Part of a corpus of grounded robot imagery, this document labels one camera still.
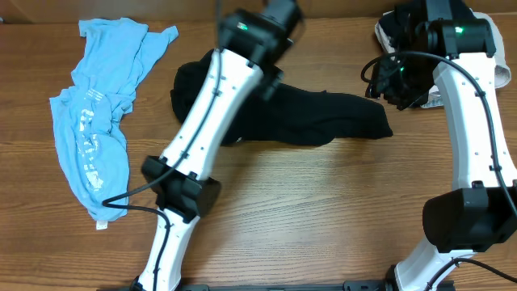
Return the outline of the black mesh shirt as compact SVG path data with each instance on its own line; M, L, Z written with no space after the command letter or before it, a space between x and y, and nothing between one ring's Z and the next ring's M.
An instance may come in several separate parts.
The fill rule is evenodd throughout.
M221 144L277 141L323 146L335 138L376 140L392 135L379 103L356 95L305 91L281 83L268 101L256 93L246 98Z

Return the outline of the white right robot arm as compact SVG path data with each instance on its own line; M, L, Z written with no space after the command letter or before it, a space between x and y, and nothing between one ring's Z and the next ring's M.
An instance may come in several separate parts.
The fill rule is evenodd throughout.
M399 4L376 25L384 55L362 69L369 98L399 110L425 104L437 90L453 152L450 192L422 210L423 239L375 290L451 290L448 274L516 231L516 168L496 97L492 26L462 1Z

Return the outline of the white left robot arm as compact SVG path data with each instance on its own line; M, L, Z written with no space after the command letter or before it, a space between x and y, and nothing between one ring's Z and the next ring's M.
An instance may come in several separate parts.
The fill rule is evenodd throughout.
M292 46L302 20L298 4L276 0L261 13L239 9L217 20L216 48L200 92L177 135L141 171L157 195L156 233L144 271L131 290L176 290L198 221L214 205L221 183L211 178L223 137L244 101L270 98L283 77L275 63Z

